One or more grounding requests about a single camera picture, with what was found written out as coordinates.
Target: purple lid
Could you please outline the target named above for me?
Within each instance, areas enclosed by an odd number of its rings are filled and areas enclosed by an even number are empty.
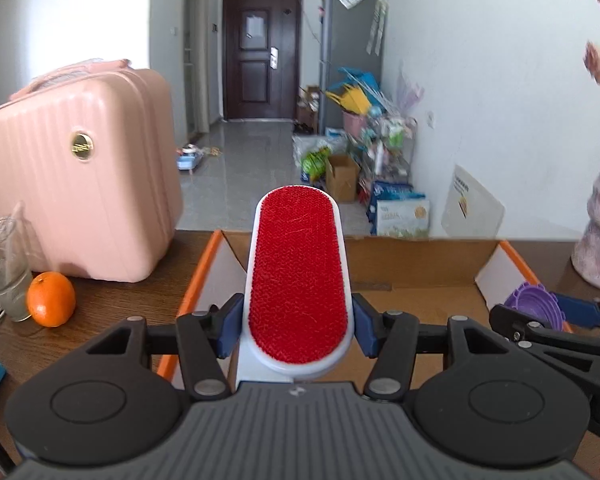
[[[538,319],[547,320],[554,330],[562,330],[564,312],[555,295],[542,285],[520,285],[504,302],[505,306]]]

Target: door handle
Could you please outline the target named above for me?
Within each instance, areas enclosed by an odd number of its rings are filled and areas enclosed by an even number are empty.
[[[278,68],[278,50],[274,46],[271,47],[271,55],[269,56],[269,65],[273,70]]]

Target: brown table surface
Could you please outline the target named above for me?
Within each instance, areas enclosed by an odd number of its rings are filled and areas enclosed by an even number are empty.
[[[66,325],[45,329],[32,320],[0,323],[0,361],[8,374],[0,384],[0,441],[19,460],[2,414],[19,384],[72,349],[125,317],[139,314],[151,324],[172,322],[209,232],[176,232],[167,255],[141,283],[98,282],[72,278],[79,305]],[[600,297],[571,267],[571,242],[514,242],[514,247],[551,290],[583,299]],[[600,439],[587,433],[576,463],[597,477]]]

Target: suitcase handle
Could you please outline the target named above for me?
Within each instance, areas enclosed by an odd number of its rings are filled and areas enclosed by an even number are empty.
[[[66,81],[68,78],[80,77],[83,75],[96,74],[99,72],[112,72],[115,70],[122,70],[129,67],[130,61],[128,59],[117,59],[115,61],[81,61],[68,66],[63,66],[52,72],[48,72],[45,75],[38,76],[31,83],[25,86],[22,90],[17,91],[9,97],[9,101],[15,101],[21,97],[33,94],[40,90],[43,86],[49,86],[54,83],[56,79]]]

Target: doorway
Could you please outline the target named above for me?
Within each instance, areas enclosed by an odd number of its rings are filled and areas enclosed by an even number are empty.
[[[302,0],[222,0],[224,116],[293,119]]]
[[[189,138],[209,133],[208,0],[185,0],[184,97]]]

